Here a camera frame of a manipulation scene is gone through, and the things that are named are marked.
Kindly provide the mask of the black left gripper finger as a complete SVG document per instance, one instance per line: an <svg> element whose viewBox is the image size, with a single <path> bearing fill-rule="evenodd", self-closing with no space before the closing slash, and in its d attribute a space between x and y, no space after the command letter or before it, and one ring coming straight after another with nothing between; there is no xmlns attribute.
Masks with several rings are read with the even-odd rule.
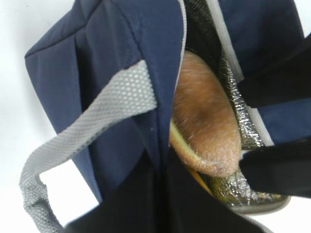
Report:
<svg viewBox="0 0 311 233"><path fill-rule="evenodd" d="M311 142L298 140L246 153L239 162L250 187L259 192L311 197Z"/></svg>
<svg viewBox="0 0 311 233"><path fill-rule="evenodd" d="M252 108L309 99L311 97L311 36L285 57L238 84Z"/></svg>

